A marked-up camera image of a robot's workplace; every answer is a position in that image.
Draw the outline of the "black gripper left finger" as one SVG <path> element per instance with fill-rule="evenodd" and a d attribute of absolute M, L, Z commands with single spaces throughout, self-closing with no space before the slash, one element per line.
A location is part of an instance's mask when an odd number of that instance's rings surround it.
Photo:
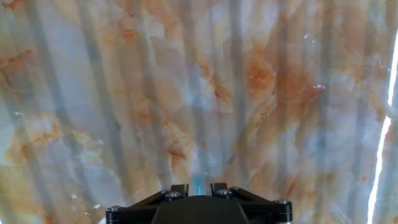
<path fill-rule="evenodd" d="M 106 224 L 148 221 L 163 204 L 187 198 L 188 192 L 188 184 L 172 185 L 169 190 L 161 190 L 129 207 L 109 207 L 105 211 Z"/>

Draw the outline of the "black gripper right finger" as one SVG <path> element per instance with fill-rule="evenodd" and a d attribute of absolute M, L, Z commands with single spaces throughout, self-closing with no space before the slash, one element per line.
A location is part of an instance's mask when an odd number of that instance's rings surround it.
<path fill-rule="evenodd" d="M 248 223 L 291 224 L 292 202 L 267 200 L 240 187 L 228 187 L 227 183 L 211 183 L 211 195 L 233 202 L 239 214 Z"/>

